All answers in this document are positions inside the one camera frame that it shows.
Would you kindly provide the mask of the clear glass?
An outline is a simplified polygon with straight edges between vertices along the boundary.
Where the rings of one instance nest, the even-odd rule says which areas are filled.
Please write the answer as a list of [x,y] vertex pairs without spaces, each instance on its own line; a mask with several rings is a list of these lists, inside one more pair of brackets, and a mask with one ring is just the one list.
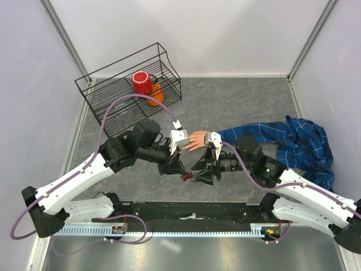
[[134,121],[134,115],[131,108],[124,102],[118,103],[114,107],[116,119],[122,128],[130,126]]

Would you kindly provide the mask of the red nail polish bottle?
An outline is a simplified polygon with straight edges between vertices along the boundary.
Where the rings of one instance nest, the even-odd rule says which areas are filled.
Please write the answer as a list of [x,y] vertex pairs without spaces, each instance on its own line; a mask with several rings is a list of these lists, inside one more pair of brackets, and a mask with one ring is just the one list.
[[185,174],[185,175],[182,175],[182,176],[181,176],[181,179],[182,179],[184,182],[187,182],[187,181],[190,180],[192,177],[193,177],[192,174]]

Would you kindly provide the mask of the mannequin hand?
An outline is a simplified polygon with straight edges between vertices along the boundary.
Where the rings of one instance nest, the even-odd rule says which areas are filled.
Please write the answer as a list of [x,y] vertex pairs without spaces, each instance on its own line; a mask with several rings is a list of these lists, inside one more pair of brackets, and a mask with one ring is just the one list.
[[199,130],[193,132],[189,135],[189,144],[184,146],[182,149],[187,151],[194,151],[206,146],[205,144],[205,137],[207,136],[208,132],[204,130]]

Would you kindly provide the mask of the red cup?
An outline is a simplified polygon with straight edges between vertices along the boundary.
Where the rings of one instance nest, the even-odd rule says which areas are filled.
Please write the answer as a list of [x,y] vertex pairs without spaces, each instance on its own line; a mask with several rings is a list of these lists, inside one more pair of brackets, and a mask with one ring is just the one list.
[[135,94],[150,95],[153,91],[150,74],[145,71],[137,71],[132,75],[132,84]]

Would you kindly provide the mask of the blue plaid shirt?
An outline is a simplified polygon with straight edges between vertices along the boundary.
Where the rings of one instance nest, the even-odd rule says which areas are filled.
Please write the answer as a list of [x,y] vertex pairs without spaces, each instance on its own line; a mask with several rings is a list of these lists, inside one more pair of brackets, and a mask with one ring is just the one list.
[[289,168],[304,171],[303,177],[332,191],[334,157],[323,127],[287,115],[285,120],[271,123],[250,123],[220,130],[224,142],[235,145],[243,136],[252,136],[258,143],[278,145],[276,159]]

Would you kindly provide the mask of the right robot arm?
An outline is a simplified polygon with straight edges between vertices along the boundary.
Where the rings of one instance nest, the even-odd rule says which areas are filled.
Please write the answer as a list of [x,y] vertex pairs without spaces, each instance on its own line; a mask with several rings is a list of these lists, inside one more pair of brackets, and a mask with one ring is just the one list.
[[212,185],[223,172],[244,171],[265,191],[258,208],[264,222],[274,219],[296,222],[321,231],[344,249],[360,253],[360,201],[330,192],[265,155],[251,136],[239,138],[231,152],[222,151],[217,133],[205,137],[208,145],[192,170],[194,182]]

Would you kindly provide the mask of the orange cup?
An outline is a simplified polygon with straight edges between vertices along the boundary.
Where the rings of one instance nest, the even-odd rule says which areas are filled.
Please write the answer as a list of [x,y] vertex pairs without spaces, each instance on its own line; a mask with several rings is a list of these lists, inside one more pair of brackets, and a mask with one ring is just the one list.
[[[155,100],[159,101],[160,103],[162,103],[164,101],[164,94],[163,94],[163,90],[160,84],[153,84],[152,85],[152,93],[150,95],[150,97],[154,98]],[[151,99],[147,100],[148,104],[150,106],[158,106],[159,104]]]

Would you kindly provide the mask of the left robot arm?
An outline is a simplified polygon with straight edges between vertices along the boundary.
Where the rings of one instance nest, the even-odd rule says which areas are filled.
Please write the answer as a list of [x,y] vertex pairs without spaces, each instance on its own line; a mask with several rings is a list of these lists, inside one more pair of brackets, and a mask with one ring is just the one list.
[[46,238],[66,224],[82,220],[118,222],[123,218],[123,204],[115,193],[100,198],[75,200],[75,197],[97,182],[130,167],[140,159],[158,165],[159,174],[187,171],[180,160],[180,147],[189,143],[188,133],[178,123],[167,138],[161,136],[159,124],[145,119],[117,137],[108,138],[81,165],[40,188],[28,186],[21,194],[28,207],[35,232]]

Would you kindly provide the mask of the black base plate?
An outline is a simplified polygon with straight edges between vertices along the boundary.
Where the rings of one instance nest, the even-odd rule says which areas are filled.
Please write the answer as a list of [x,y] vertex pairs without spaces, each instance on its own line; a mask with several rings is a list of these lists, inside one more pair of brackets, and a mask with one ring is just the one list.
[[156,230],[248,230],[279,223],[271,211],[246,203],[123,202],[111,217],[118,215],[138,216]]

